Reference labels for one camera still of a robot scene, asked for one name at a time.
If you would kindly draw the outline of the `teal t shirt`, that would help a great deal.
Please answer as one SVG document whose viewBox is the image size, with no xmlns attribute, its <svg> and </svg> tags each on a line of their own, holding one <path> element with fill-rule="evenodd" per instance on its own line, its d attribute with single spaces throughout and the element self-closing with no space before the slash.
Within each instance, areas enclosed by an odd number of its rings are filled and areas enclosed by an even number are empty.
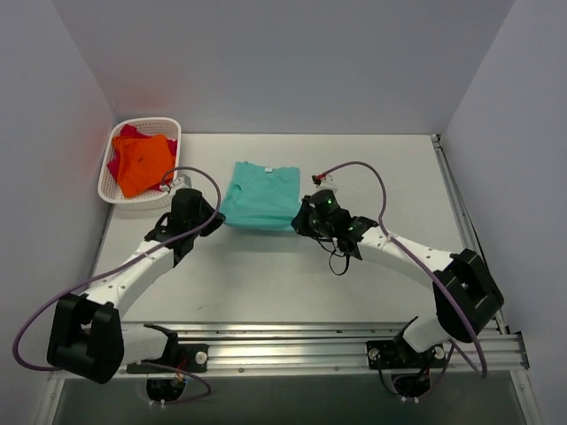
<svg viewBox="0 0 567 425">
<path fill-rule="evenodd" d="M 239 161 L 221 202 L 232 228 L 289 232 L 300 208 L 300 170 Z"/>
</svg>

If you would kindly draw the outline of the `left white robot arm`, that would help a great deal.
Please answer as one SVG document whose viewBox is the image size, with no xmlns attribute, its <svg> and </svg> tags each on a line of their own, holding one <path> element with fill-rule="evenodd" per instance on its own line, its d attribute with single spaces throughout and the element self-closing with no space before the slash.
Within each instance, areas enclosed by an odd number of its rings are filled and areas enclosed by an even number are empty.
<svg viewBox="0 0 567 425">
<path fill-rule="evenodd" d="M 111 380 L 123 366 L 148 363 L 168 371 L 187 358 L 179 337 L 155 324 L 125 325 L 122 316 L 163 274 L 193 249 L 197 237 L 218 229 L 224 217 L 196 189 L 175 192 L 171 209 L 146 234 L 117 274 L 57 303 L 48 363 L 92 382 Z"/>
</svg>

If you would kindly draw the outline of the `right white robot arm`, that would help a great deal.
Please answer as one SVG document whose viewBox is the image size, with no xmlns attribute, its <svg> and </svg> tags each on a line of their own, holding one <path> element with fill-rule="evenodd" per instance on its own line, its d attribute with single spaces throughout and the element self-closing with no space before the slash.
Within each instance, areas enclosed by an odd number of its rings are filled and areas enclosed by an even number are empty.
<svg viewBox="0 0 567 425">
<path fill-rule="evenodd" d="M 440 251 L 397 236 L 375 220 L 351 215 L 330 189 L 305 196 L 291 226 L 300 236 L 334 242 L 349 258 L 431 285 L 435 313 L 413 319 L 393 344 L 394 357 L 403 365 L 414 365 L 428 349 L 449 339 L 472 343 L 504 304 L 476 252 Z"/>
</svg>

